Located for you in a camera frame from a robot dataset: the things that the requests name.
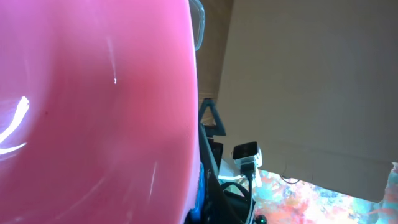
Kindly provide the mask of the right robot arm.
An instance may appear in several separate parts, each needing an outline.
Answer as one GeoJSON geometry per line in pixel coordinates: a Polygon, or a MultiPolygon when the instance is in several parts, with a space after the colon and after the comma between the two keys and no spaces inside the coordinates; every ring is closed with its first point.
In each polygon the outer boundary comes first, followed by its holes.
{"type": "Polygon", "coordinates": [[[237,178],[248,181],[245,188],[239,183],[227,181],[220,176],[223,144],[214,142],[215,136],[226,136],[226,131],[211,98],[203,100],[198,119],[202,119],[206,109],[213,115],[215,124],[199,124],[200,180],[195,207],[190,210],[186,223],[266,223],[263,215],[255,216],[256,201],[253,185],[260,185],[259,166],[262,154],[256,141],[235,146],[233,161],[239,169],[237,178]]]}

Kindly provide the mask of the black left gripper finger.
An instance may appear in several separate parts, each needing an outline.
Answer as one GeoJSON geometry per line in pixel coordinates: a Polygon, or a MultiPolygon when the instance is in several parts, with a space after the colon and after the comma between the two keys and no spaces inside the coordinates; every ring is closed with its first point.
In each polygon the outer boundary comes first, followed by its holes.
{"type": "Polygon", "coordinates": [[[216,163],[202,124],[198,126],[200,159],[205,171],[205,204],[202,210],[204,223],[239,224],[216,177],[216,163]]]}

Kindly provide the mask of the pink scoop blue handle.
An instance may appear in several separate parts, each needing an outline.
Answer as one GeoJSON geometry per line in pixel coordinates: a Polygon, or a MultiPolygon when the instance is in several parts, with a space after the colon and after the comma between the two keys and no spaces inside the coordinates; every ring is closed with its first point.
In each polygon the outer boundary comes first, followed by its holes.
{"type": "Polygon", "coordinates": [[[1,2],[2,223],[183,223],[199,176],[188,1],[1,2]]]}

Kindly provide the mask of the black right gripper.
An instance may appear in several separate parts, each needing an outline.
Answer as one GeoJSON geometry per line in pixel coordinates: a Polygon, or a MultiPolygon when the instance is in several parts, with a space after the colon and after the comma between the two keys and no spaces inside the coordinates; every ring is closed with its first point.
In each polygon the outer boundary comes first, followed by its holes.
{"type": "MultiPolygon", "coordinates": [[[[203,126],[205,134],[207,137],[213,136],[226,136],[226,131],[223,122],[220,118],[218,110],[216,108],[216,103],[211,98],[205,98],[198,111],[198,119],[200,124],[203,126]],[[212,117],[211,124],[202,123],[202,118],[209,109],[212,117]]],[[[221,159],[223,155],[223,144],[215,142],[213,138],[207,138],[206,152],[206,167],[213,170],[218,170],[221,165],[221,159]]]]}

